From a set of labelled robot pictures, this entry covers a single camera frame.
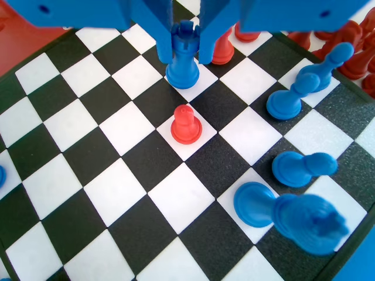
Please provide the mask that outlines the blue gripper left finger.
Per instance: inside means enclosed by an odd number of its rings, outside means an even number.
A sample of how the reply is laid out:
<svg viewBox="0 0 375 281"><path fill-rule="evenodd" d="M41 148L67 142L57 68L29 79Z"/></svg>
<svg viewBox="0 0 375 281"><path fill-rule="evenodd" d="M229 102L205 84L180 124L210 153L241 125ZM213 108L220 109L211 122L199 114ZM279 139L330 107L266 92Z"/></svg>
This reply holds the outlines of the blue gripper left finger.
<svg viewBox="0 0 375 281"><path fill-rule="evenodd" d="M156 41L159 60L172 62L173 7L171 0L131 1L131 19Z"/></svg>

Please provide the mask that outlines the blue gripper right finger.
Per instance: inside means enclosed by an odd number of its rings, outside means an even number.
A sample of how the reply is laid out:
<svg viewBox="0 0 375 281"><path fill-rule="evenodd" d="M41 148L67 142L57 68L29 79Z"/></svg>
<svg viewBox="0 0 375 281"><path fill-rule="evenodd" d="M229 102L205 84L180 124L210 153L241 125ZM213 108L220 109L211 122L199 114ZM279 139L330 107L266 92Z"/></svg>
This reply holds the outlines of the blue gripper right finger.
<svg viewBox="0 0 375 281"><path fill-rule="evenodd" d="M240 1L200 1L199 63L209 64L213 59L217 39L227 32L240 17Z"/></svg>

